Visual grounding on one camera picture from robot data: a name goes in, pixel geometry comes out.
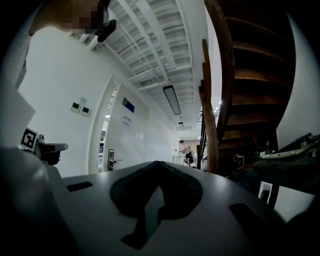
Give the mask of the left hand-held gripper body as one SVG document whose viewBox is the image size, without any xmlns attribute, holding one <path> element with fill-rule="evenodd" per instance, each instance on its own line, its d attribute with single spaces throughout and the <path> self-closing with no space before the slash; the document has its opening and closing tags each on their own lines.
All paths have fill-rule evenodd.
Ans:
<svg viewBox="0 0 320 256">
<path fill-rule="evenodd" d="M 22 136 L 20 146 L 24 151 L 29 151 L 36 156 L 41 155 L 41 146 L 45 143 L 45 137 L 43 134 L 39 134 L 36 131 L 26 128 Z"/>
</svg>

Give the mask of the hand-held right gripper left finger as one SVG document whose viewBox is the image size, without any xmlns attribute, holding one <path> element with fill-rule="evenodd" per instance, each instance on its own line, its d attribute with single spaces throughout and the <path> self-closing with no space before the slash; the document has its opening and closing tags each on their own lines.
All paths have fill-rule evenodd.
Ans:
<svg viewBox="0 0 320 256">
<path fill-rule="evenodd" d="M 159 255 L 159 162 L 63 178 L 106 255 Z"/>
</svg>

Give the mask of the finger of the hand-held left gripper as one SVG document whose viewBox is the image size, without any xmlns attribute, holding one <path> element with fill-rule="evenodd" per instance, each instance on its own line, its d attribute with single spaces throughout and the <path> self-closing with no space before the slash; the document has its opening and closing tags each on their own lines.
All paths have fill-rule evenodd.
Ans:
<svg viewBox="0 0 320 256">
<path fill-rule="evenodd" d="M 67 149 L 66 143 L 44 143 L 41 145 L 41 158 L 48 165 L 54 166 L 60 161 L 60 153 Z"/>
</svg>

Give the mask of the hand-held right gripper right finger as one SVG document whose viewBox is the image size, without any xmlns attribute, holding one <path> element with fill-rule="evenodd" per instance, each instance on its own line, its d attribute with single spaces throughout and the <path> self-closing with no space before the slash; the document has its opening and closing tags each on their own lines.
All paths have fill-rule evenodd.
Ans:
<svg viewBox="0 0 320 256">
<path fill-rule="evenodd" d="M 170 163 L 202 185 L 200 203 L 185 218 L 163 220 L 147 241 L 149 256 L 279 255 L 283 219 L 230 179 Z"/>
</svg>

